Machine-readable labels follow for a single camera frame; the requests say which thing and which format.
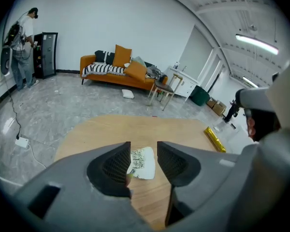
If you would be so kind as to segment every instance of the green trash bin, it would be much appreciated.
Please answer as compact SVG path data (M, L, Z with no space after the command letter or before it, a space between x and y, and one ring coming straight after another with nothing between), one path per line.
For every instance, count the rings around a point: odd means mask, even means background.
M198 106L203 106L211 98L209 94L200 86L196 86L190 95L192 101Z

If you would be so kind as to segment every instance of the gray pants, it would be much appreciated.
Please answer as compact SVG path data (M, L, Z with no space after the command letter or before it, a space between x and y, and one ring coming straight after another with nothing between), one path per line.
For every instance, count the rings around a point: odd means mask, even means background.
M27 81L27 86L31 87L34 84L34 80L32 78L32 73L29 70L29 58L28 54L25 50L23 51L15 51L13 50L12 56L12 64L11 68L13 71L13 76L17 85L17 90L21 90L24 87L23 77L21 75L20 69L24 71L25 78Z

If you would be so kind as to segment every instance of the ceiling light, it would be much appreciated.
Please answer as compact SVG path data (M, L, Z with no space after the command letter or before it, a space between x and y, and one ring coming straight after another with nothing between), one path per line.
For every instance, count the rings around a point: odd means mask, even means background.
M248 37L248 36L244 36L244 35L241 35L241 34L236 34L235 35L236 38L239 40L239 41L243 41L243 42L246 42L246 43L249 43L249 44L253 44L255 46L258 46L258 47L261 47L262 49L266 50L266 51L269 51L270 53L273 53L275 55L278 54L278 48L268 44L268 43L265 43L263 41L260 41L260 40L257 40L257 39L254 39L254 38L251 38L251 37Z
M252 85L253 87L258 87L258 85L254 84L252 81L248 80L246 77L243 76L243 80L248 82L250 85Z

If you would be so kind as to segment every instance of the white cabinet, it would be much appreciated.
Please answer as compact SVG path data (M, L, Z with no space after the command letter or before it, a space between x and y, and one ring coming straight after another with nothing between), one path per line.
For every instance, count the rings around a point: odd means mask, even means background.
M178 87L175 94L186 97L186 100L187 100L188 97L190 96L190 94L192 93L192 91L194 90L194 88L198 85L198 82L195 79L193 79L192 77L190 77L189 75L187 75L186 73L184 73L178 69L175 69L173 67L169 67L168 70L166 71L166 75L168 76L168 82L167 82L168 85L170 85L170 82L173 78L173 74L177 74L183 78L183 81L181 82L181 84ZM177 86L179 81L180 80L177 77L175 77L175 79L171 85L171 88L173 90L176 89L176 86Z

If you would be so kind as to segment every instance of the white t-shirt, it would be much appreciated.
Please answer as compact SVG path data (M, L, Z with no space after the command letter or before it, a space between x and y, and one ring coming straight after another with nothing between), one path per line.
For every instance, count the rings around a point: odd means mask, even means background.
M30 16L25 15L22 18L20 18L19 25L23 27L22 36L29 37L33 35L33 24L32 24L32 18ZM15 47L13 47L13 49L16 51L21 51L24 48L25 47L22 45L21 42L19 42Z

